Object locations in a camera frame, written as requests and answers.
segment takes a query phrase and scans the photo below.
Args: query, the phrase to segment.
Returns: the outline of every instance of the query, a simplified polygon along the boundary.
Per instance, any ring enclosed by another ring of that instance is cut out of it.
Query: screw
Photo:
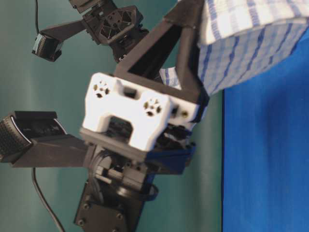
[[[91,199],[91,196],[90,195],[87,195],[86,197],[85,197],[85,200],[86,201],[89,201]]]
[[[87,204],[87,203],[85,203],[85,204],[83,205],[83,208],[84,208],[85,210],[88,210],[88,209],[90,209],[90,205]]]
[[[123,216],[122,216],[122,214],[117,214],[117,218],[119,219],[119,220],[121,220],[122,218],[123,218]]]
[[[77,222],[77,225],[79,225],[79,226],[84,226],[84,225],[85,225],[85,220],[80,219],[80,220]]]

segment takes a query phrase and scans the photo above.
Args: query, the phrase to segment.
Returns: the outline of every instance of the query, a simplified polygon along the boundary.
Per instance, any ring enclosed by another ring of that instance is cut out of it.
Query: black wire
[[[35,0],[35,29],[37,30],[37,34],[39,34],[40,30],[38,24],[38,0]]]
[[[35,174],[35,168],[32,168],[32,182],[33,182],[33,185],[35,187],[35,190],[37,191],[37,193],[40,197],[40,200],[42,201],[43,205],[45,206],[45,208],[47,209],[49,214],[52,216],[52,219],[54,220],[59,231],[65,232],[63,226],[61,225],[61,222],[59,221],[59,219],[57,218],[57,216],[55,215],[55,213],[53,212],[53,210],[51,209],[51,207],[49,206],[49,204],[47,203],[46,199],[44,198],[44,196],[42,194],[42,191],[41,191],[41,189],[38,185],[38,182],[37,182],[37,177],[36,177],[36,174]]]

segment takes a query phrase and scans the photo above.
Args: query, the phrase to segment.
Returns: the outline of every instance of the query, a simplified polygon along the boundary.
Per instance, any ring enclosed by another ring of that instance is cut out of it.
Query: towel
[[[208,95],[290,56],[308,27],[309,0],[206,0],[198,76]],[[175,67],[160,75],[164,84],[181,88]]]

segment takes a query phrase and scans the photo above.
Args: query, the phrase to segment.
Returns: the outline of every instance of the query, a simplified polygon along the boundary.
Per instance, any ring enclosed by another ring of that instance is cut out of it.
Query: blue backdrop
[[[309,31],[268,72],[225,91],[224,232],[309,231]]]

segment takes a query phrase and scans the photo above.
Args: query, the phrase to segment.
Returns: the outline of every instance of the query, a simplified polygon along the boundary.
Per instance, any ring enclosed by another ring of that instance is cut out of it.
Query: green background
[[[136,5],[144,27],[152,29],[175,0],[115,0]],[[39,0],[39,27],[80,19],[67,0]],[[65,42],[55,63],[31,54],[36,32],[34,1],[2,1],[0,6],[0,117],[13,110],[56,111],[67,132],[79,137],[84,96],[95,72],[112,73],[109,47],[96,45],[82,32]],[[172,66],[175,52],[166,63]],[[218,232],[221,230],[222,95],[212,97],[206,118],[194,129],[197,152],[182,176],[157,176],[158,198],[147,203],[138,232]],[[37,170],[38,182],[67,232],[82,230],[72,222],[87,171],[81,168]],[[31,182],[30,169],[0,164],[0,231],[55,232]]]

